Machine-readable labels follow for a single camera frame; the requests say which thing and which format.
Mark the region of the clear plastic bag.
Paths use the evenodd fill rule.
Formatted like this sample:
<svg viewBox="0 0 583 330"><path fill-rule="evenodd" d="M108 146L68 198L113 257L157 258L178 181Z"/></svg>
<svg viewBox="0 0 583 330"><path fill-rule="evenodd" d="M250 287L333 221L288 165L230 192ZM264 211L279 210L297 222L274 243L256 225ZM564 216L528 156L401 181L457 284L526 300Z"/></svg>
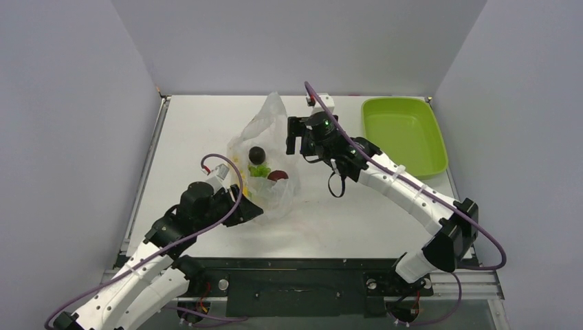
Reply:
<svg viewBox="0 0 583 330"><path fill-rule="evenodd" d="M263 209L263 215L256 218L262 225L283 220L291 211L293 203L300 193L298 157L286 154L287 110L281 96L270 93L261 109L227 144L228 158L241 155L248 160L248 151L259 146L266 152L264 165L272 171L282 170L289 179L273 182L267 178L250 177L248 179L250 197L254 204Z"/></svg>

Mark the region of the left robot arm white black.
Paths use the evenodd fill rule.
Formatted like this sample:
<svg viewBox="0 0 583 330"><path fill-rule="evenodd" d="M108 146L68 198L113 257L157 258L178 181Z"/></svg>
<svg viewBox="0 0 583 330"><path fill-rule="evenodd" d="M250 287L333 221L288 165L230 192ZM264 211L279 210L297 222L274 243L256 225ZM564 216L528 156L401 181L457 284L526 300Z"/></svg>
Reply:
<svg viewBox="0 0 583 330"><path fill-rule="evenodd" d="M129 329L139 325L170 300L200 294L205 276L185 255L197 237L223 225L237 226L263 214L239 188L208 181L191 183L153 223L144 240L117 274L83 293L88 301L73 312L60 307L45 322L46 329Z"/></svg>

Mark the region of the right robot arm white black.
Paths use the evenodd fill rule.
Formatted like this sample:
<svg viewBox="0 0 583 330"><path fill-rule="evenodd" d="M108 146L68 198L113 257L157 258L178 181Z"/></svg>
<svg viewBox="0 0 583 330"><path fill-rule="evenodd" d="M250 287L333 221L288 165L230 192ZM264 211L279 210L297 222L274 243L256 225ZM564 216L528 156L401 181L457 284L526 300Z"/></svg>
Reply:
<svg viewBox="0 0 583 330"><path fill-rule="evenodd" d="M477 205L458 201L425 185L394 163L364 137L347 140L324 112L287 119L286 153L293 155L296 139L300 154L310 163L324 162L342 180L372 188L414 217L430 235L416 252L401 256L388 274L389 287L404 294L415 282L435 270L453 272L477 237L468 223L477 218Z"/></svg>

